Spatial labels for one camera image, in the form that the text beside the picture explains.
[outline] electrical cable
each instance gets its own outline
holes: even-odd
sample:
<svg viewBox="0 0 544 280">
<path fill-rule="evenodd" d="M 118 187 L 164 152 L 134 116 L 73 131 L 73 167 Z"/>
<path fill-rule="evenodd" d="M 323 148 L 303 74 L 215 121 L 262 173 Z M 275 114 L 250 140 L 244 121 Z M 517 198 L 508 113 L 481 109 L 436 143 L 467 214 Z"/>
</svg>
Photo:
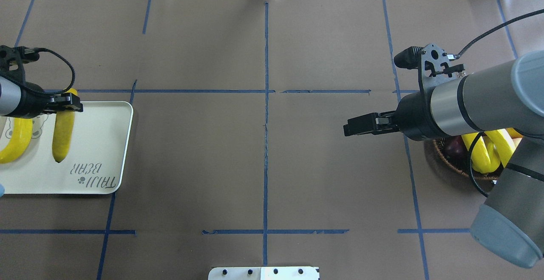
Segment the electrical cable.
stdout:
<svg viewBox="0 0 544 280">
<path fill-rule="evenodd" d="M 478 139 L 482 137 L 484 133 L 478 133 L 476 137 L 474 138 L 474 141 L 472 141 L 472 144 L 470 145 L 470 148 L 468 149 L 468 156 L 467 156 L 467 163 L 468 163 L 468 177 L 470 177 L 470 181 L 472 182 L 472 185 L 480 192 L 480 194 L 484 195 L 485 197 L 488 197 L 489 194 L 487 194 L 476 182 L 476 179 L 474 178 L 474 172 L 472 171 L 472 151 L 474 151 L 474 147 L 476 146 L 476 143 L 478 143 Z"/>
<path fill-rule="evenodd" d="M 46 48 L 35 48 L 34 52 L 36 52 L 36 53 L 38 53 L 38 52 L 49 52 L 49 53 L 57 56 L 59 59 L 64 61 L 64 63 L 66 63 L 66 65 L 68 65 L 68 67 L 70 68 L 70 71 L 72 71 L 72 81 L 70 81 L 70 84 L 66 87 L 66 89 L 60 90 L 60 91 L 55 91 L 55 92 L 41 92 L 41 91 L 35 90 L 35 89 L 27 86 L 24 83 L 21 83 L 20 81 L 18 81 L 16 79 L 13 79 L 12 77 L 8 76 L 7 74 L 4 75 L 2 73 L 2 74 L 0 74 L 0 76 L 6 78 L 7 80 L 9 80 L 9 81 L 13 82 L 14 84 L 20 86 L 21 88 L 24 88 L 25 90 L 27 90 L 29 92 L 32 92 L 33 94 L 41 95 L 41 96 L 52 96 L 52 95 L 62 94 L 64 92 L 70 90 L 70 88 L 72 88 L 72 86 L 74 85 L 74 82 L 76 82 L 76 71 L 74 70 L 74 67 L 72 67 L 72 65 L 68 62 L 68 60 L 64 59 L 64 57 L 60 56 L 56 52 L 54 52 L 52 50 L 49 50 L 49 49 L 46 49 Z"/>
<path fill-rule="evenodd" d="M 492 34 L 493 32 L 509 25 L 509 24 L 512 24 L 516 21 L 519 21 L 519 20 L 522 20 L 522 19 L 525 19 L 526 17 L 532 17 L 533 15 L 537 15 L 537 14 L 541 14 L 541 13 L 544 13 L 544 9 L 540 9 L 540 10 L 537 10 L 537 11 L 533 11 L 533 12 L 529 12 L 529 13 L 525 13 L 524 15 L 520 15 L 519 17 L 515 17 L 509 21 L 506 21 L 504 22 L 503 24 L 500 24 L 498 26 L 495 26 L 494 28 L 488 30 L 487 32 L 484 32 L 483 34 L 481 34 L 480 36 L 477 36 L 476 38 L 474 38 L 474 40 L 470 41 L 460 52 L 459 54 L 457 55 L 454 55 L 455 59 L 460 59 L 461 56 L 472 46 L 474 45 L 474 43 L 478 42 L 479 40 L 481 40 L 482 38 L 485 38 L 486 36 L 488 36 L 489 34 Z"/>
</svg>

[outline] grid line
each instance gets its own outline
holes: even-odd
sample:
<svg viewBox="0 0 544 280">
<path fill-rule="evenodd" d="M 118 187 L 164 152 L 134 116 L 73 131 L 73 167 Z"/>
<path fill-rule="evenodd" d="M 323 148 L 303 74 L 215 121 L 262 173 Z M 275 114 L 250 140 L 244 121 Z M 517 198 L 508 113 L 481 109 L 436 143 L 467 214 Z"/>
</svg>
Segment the grid line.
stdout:
<svg viewBox="0 0 544 280">
<path fill-rule="evenodd" d="M 31 14 L 33 5 L 34 5 L 34 0 L 31 0 L 31 3 L 28 5 L 27 14 L 25 14 L 25 19 L 23 20 L 23 24 L 21 25 L 21 30 L 19 30 L 19 35 L 17 36 L 17 40 L 15 40 L 15 47 L 19 46 L 19 41 L 21 41 L 21 37 L 23 36 L 23 32 L 25 31 L 25 26 L 27 24 L 28 17 Z"/>
<path fill-rule="evenodd" d="M 263 266 L 268 265 L 268 2 L 264 2 L 264 184 L 263 184 Z"/>
<path fill-rule="evenodd" d="M 150 9 L 151 9 L 151 0 L 147 0 L 147 9 L 145 11 L 144 29 L 142 29 L 142 34 L 145 34 L 145 32 L 147 31 L 147 20 L 149 18 Z"/>
<path fill-rule="evenodd" d="M 105 230 L 0 229 L 0 234 L 105 234 Z M 110 230 L 109 234 L 136 235 L 136 230 Z"/>
<path fill-rule="evenodd" d="M 497 0 L 497 6 L 499 6 L 499 12 L 501 13 L 501 20 L 502 22 L 506 22 L 507 20 L 505 19 L 504 17 L 504 12 L 503 12 L 503 5 L 501 5 L 501 0 Z M 512 36 L 510 35 L 510 30 L 508 29 L 508 25 L 504 27 L 505 30 L 507 31 L 507 37 L 508 37 L 508 42 L 510 43 L 510 47 L 512 48 L 512 52 L 513 52 L 513 57 L 515 59 L 517 59 L 517 51 L 516 51 L 516 47 L 513 45 L 513 40 L 512 40 Z"/>
<path fill-rule="evenodd" d="M 391 56 L 391 68 L 393 69 L 393 75 L 395 77 L 395 87 L 396 91 L 394 91 L 397 94 L 397 100 L 400 102 L 400 85 L 399 85 L 399 79 L 397 75 L 397 69 L 395 67 L 395 63 L 393 61 L 393 40 L 391 38 L 391 28 L 389 27 L 389 16 L 387 15 L 387 3 L 386 0 L 382 0 L 383 4 L 383 15 L 385 17 L 385 26 L 387 30 L 387 42 L 389 43 L 389 55 Z M 410 182 L 412 183 L 412 198 L 414 200 L 414 212 L 416 214 L 416 223 L 417 223 L 417 230 L 418 230 L 418 237 L 419 237 L 419 248 L 421 251 L 421 259 L 423 264 L 423 274 L 425 276 L 425 280 L 429 280 L 429 268 L 427 266 L 427 253 L 425 251 L 425 242 L 423 240 L 423 232 L 422 226 L 421 226 L 421 217 L 419 214 L 419 204 L 417 200 L 417 191 L 416 191 L 416 181 L 414 180 L 414 170 L 412 168 L 412 157 L 410 156 L 410 147 L 408 145 L 408 138 L 403 135 L 404 137 L 404 147 L 406 150 L 406 157 L 408 158 L 408 166 L 410 167 Z"/>
<path fill-rule="evenodd" d="M 267 234 L 344 234 L 349 229 L 268 229 Z M 211 234 L 264 234 L 261 229 L 223 229 L 208 232 L 202 230 L 202 235 Z"/>
</svg>

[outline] yellow banana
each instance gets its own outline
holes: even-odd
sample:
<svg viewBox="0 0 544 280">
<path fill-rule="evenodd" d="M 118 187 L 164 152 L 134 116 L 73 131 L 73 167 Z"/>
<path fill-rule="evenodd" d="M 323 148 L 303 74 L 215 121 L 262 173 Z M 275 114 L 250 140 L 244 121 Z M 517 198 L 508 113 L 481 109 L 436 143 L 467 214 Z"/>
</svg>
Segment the yellow banana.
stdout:
<svg viewBox="0 0 544 280">
<path fill-rule="evenodd" d="M 461 136 L 467 150 L 470 148 L 476 135 L 478 135 L 478 133 L 468 133 Z M 478 139 L 478 142 L 476 142 L 476 146 L 474 146 L 474 150 L 472 150 L 472 157 L 470 157 L 470 159 L 472 160 L 472 168 L 474 168 L 474 170 L 477 170 L 482 174 L 489 173 L 488 170 L 491 167 L 491 159 L 489 158 L 484 139 L 481 137 Z"/>
<path fill-rule="evenodd" d="M 68 90 L 68 93 L 77 95 L 75 89 Z M 72 131 L 74 129 L 74 120 L 76 114 L 73 111 L 57 112 L 55 118 L 55 129 L 53 130 L 53 158 L 60 163 L 68 155 L 70 142 L 72 141 Z"/>
<path fill-rule="evenodd" d="M 0 152 L 0 164 L 15 161 L 27 149 L 32 139 L 32 119 L 15 118 L 8 145 Z"/>
<path fill-rule="evenodd" d="M 495 172 L 497 168 L 499 168 L 499 165 L 501 165 L 501 157 L 499 157 L 499 153 L 497 152 L 497 148 L 495 147 L 495 143 L 489 138 L 484 137 L 484 143 L 485 148 L 487 149 L 487 154 L 489 155 L 489 159 L 491 160 L 490 167 L 487 169 L 488 173 Z"/>
<path fill-rule="evenodd" d="M 499 157 L 501 157 L 501 163 L 503 166 L 506 166 L 513 152 L 516 150 L 516 145 L 513 143 L 512 138 L 506 129 L 486 131 L 485 134 L 495 143 Z"/>
<path fill-rule="evenodd" d="M 513 128 L 507 128 L 507 131 L 508 131 L 508 134 L 511 136 L 512 139 L 522 138 L 523 137 L 523 135 L 521 133 L 518 133 Z"/>
</svg>

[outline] blue tape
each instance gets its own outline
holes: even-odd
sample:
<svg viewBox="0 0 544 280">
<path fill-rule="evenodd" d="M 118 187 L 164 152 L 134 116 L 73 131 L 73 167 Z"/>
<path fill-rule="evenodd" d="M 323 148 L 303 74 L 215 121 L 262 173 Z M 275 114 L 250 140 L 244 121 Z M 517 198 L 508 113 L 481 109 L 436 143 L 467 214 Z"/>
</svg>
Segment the blue tape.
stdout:
<svg viewBox="0 0 544 280">
<path fill-rule="evenodd" d="M 261 229 L 235 229 L 235 230 L 213 230 L 212 232 L 202 230 L 202 234 L 203 235 L 208 235 L 208 234 L 263 234 L 263 230 L 261 230 Z"/>
<path fill-rule="evenodd" d="M 385 16 L 385 27 L 387 30 L 387 42 L 389 43 L 389 55 L 391 56 L 391 68 L 393 69 L 393 75 L 395 76 L 395 89 L 397 93 L 397 100 L 400 102 L 400 85 L 399 85 L 399 78 L 397 75 L 397 69 L 395 67 L 395 63 L 393 61 L 393 40 L 391 38 L 391 29 L 389 27 L 389 16 L 387 15 L 387 3 L 386 0 L 382 0 L 383 4 L 383 15 Z M 410 181 L 412 182 L 412 197 L 414 199 L 414 210 L 416 213 L 416 223 L 417 223 L 417 229 L 421 230 L 421 218 L 419 215 L 419 205 L 417 200 L 417 192 L 416 192 L 416 182 L 414 180 L 414 170 L 412 168 L 412 158 L 410 157 L 410 147 L 408 146 L 408 138 L 404 136 L 404 147 L 406 149 L 406 156 L 408 157 L 408 165 L 410 166 Z M 427 266 L 427 253 L 425 251 L 425 242 L 423 240 L 423 233 L 418 232 L 419 236 L 419 247 L 421 250 L 421 259 L 423 263 L 423 273 L 425 275 L 425 280 L 429 280 L 429 268 Z"/>
<path fill-rule="evenodd" d="M 438 228 L 438 229 L 399 229 L 397 233 L 400 234 L 414 234 L 414 233 L 470 233 L 468 228 Z"/>
<path fill-rule="evenodd" d="M 344 234 L 349 229 L 269 229 L 270 234 Z"/>
<path fill-rule="evenodd" d="M 126 90 L 126 89 L 82 89 L 78 90 L 77 92 L 80 93 L 131 93 L 132 90 Z"/>
<path fill-rule="evenodd" d="M 264 184 L 263 184 L 263 266 L 268 265 L 268 2 L 264 3 Z"/>
<path fill-rule="evenodd" d="M 191 90 L 191 89 L 136 89 L 135 84 L 131 90 L 128 89 L 81 89 L 81 93 L 266 93 L 266 90 Z"/>
<path fill-rule="evenodd" d="M 349 229 L 267 229 L 267 234 L 344 234 L 349 232 Z M 228 230 L 213 230 L 208 232 L 202 230 L 202 235 L 210 234 L 264 234 L 261 229 L 228 229 Z"/>
<path fill-rule="evenodd" d="M 0 229 L 0 234 L 105 234 L 105 230 Z M 136 235 L 136 230 L 111 230 L 109 234 Z"/>
<path fill-rule="evenodd" d="M 393 93 L 416 93 L 419 90 L 394 90 Z"/>
<path fill-rule="evenodd" d="M 23 24 L 21 25 L 21 30 L 19 30 L 19 35 L 17 36 L 17 40 L 15 40 L 15 47 L 19 46 L 19 41 L 21 41 L 21 37 L 23 36 L 23 32 L 25 30 L 25 26 L 28 21 L 28 17 L 31 14 L 32 6 L 34 5 L 34 0 L 31 0 L 30 5 L 27 9 L 27 14 L 25 15 L 25 19 L 23 20 Z"/>
<path fill-rule="evenodd" d="M 389 28 L 389 16 L 387 15 L 387 3 L 385 0 L 381 0 L 383 4 L 383 15 L 385 16 L 385 28 L 387 30 L 387 42 L 389 43 L 389 56 L 391 57 L 391 69 L 393 70 L 393 75 L 395 76 L 395 91 L 397 94 L 397 100 L 400 102 L 400 86 L 399 86 L 399 77 L 397 75 L 397 69 L 395 68 L 395 63 L 393 61 L 393 40 L 391 39 L 391 29 Z"/>
<path fill-rule="evenodd" d="M 131 105 L 132 105 L 132 102 L 134 101 L 134 94 L 136 92 L 136 83 L 138 82 L 138 79 L 136 79 L 134 81 L 134 83 L 132 84 L 132 90 L 130 91 L 130 100 L 128 101 Z"/>
<path fill-rule="evenodd" d="M 136 93 L 267 93 L 267 90 L 135 90 Z"/>
<path fill-rule="evenodd" d="M 149 18 L 150 8 L 151 8 L 151 0 L 147 0 L 147 9 L 145 11 L 144 29 L 142 30 L 142 34 L 145 34 L 145 32 L 147 31 L 147 19 Z"/>
<path fill-rule="evenodd" d="M 370 93 L 371 90 L 285 90 L 282 93 Z"/>
<path fill-rule="evenodd" d="M 501 5 L 501 0 L 497 0 L 497 5 L 499 6 L 499 12 L 501 13 L 501 19 L 502 19 L 502 21 L 504 23 L 507 20 L 504 17 L 503 5 Z M 505 28 L 505 30 L 507 30 L 508 42 L 510 42 L 510 47 L 512 48 L 513 57 L 515 59 L 517 59 L 517 51 L 516 51 L 516 47 L 513 45 L 513 40 L 512 40 L 512 36 L 510 35 L 510 30 L 508 29 L 508 26 L 505 26 L 504 28 Z"/>
<path fill-rule="evenodd" d="M 104 268 L 104 259 L 105 259 L 105 251 L 108 247 L 108 238 L 109 238 L 109 229 L 111 228 L 111 217 L 113 216 L 113 206 L 115 205 L 115 193 L 113 192 L 111 194 L 111 201 L 109 203 L 109 212 L 108 212 L 108 220 L 105 224 L 105 232 L 104 232 L 104 241 L 102 243 L 102 252 L 100 254 L 100 262 L 99 262 L 99 271 L 96 275 L 96 280 L 101 280 L 102 278 L 102 269 Z"/>
</svg>

